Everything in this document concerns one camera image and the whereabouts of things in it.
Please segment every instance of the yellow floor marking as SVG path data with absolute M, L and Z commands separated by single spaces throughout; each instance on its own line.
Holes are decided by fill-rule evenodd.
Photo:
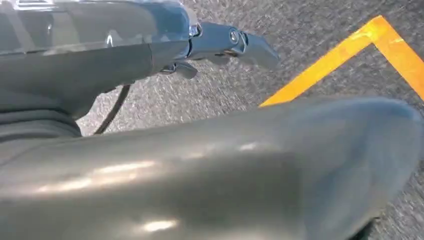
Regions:
M 263 102 L 260 107 L 291 101 L 340 67 L 368 45 L 374 44 L 424 100 L 424 62 L 383 16 L 377 16 L 351 34 L 317 62 Z

